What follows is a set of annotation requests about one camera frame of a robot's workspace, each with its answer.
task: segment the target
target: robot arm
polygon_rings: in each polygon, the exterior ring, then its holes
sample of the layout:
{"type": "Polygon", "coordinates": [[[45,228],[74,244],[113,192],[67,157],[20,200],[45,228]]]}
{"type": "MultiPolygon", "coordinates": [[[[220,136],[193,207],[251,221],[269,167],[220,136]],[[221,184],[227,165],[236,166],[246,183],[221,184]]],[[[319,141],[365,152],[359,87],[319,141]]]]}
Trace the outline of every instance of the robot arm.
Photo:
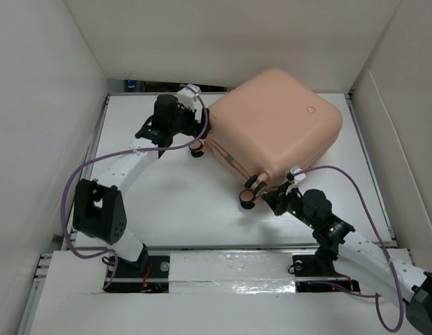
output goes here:
{"type": "Polygon", "coordinates": [[[192,91],[185,88],[176,96],[158,96],[154,114],[135,134],[131,145],[133,154],[118,158],[93,181],[80,180],[75,189],[73,227],[89,237],[103,240],[135,273],[144,271],[147,249],[126,227],[123,197],[144,170],[164,154],[166,149],[159,148],[171,146],[175,135],[197,137],[201,134],[203,139],[210,129],[209,124],[203,129],[208,111],[202,112],[201,122],[195,119],[200,89],[194,85],[188,87],[192,91]]]}
{"type": "MultiPolygon", "coordinates": [[[[332,204],[319,190],[302,195],[289,181],[262,198],[276,215],[286,211],[313,229],[320,244],[315,263],[321,272],[353,278],[399,306],[394,275],[384,251],[332,213],[332,204]]],[[[432,334],[432,273],[391,259],[400,283],[408,321],[421,333],[432,334]]]]}

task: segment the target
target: white wall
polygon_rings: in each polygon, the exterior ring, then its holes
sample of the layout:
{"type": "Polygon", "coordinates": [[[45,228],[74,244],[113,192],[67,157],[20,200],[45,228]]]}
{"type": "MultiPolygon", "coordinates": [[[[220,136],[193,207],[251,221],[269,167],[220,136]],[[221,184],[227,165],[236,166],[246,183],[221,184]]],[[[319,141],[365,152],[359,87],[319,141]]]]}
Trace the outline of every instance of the white wall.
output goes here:
{"type": "Polygon", "coordinates": [[[0,335],[14,334],[106,79],[61,0],[0,1],[0,335]]]}
{"type": "Polygon", "coordinates": [[[109,78],[236,86],[277,67],[347,92],[399,0],[65,0],[109,78]]]}
{"type": "Polygon", "coordinates": [[[432,267],[432,0],[402,0],[353,103],[401,245],[432,267]]]}

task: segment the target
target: beige box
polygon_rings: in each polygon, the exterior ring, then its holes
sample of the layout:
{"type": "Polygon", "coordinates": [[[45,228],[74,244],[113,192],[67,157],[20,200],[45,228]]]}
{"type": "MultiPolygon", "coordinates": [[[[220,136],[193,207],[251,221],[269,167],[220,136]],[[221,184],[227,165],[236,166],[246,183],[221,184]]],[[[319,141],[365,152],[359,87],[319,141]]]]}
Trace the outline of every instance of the beige box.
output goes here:
{"type": "Polygon", "coordinates": [[[338,137],[338,109],[282,70],[267,70],[209,107],[205,148],[244,184],[252,176],[273,189],[285,171],[307,168],[338,137]]]}

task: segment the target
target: orange wire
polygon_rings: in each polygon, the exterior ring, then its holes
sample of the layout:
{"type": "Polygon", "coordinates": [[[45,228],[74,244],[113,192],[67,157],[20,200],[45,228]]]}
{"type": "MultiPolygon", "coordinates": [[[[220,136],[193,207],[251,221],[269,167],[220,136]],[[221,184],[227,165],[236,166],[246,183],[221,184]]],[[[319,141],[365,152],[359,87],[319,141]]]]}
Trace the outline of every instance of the orange wire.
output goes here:
{"type": "Polygon", "coordinates": [[[140,292],[143,292],[143,289],[144,289],[145,287],[147,287],[146,280],[149,278],[149,274],[151,273],[151,269],[152,269],[152,264],[150,264],[150,265],[147,267],[147,272],[146,272],[146,274],[145,274],[144,277],[143,277],[143,285],[142,285],[142,287],[141,287],[141,291],[140,291],[140,292]]]}

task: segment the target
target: white floor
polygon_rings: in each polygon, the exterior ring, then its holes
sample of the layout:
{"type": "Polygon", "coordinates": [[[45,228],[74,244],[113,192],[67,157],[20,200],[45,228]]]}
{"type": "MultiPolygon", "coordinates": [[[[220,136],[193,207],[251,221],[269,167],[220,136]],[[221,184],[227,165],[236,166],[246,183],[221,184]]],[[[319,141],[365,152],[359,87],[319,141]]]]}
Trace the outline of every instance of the white floor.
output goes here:
{"type": "MultiPolygon", "coordinates": [[[[371,173],[343,94],[321,94],[343,115],[343,129],[317,165],[336,165],[350,173],[384,241],[390,241],[371,173]]],[[[211,105],[221,95],[204,95],[211,105]]],[[[127,149],[134,134],[152,114],[156,96],[112,96],[97,156],[127,149]]],[[[175,144],[190,138],[178,135],[175,144]]],[[[95,165],[93,177],[113,162],[95,165]]],[[[376,241],[359,198],[349,181],[335,171],[312,172],[301,190],[319,188],[332,201],[334,213],[376,241]]],[[[311,230],[289,214],[275,217],[266,204],[251,211],[238,205],[242,185],[210,154],[192,158],[187,149],[166,152],[132,185],[124,199],[128,227],[148,246],[301,246],[313,244],[311,230]]],[[[76,246],[100,245],[78,234],[76,246]]]]}

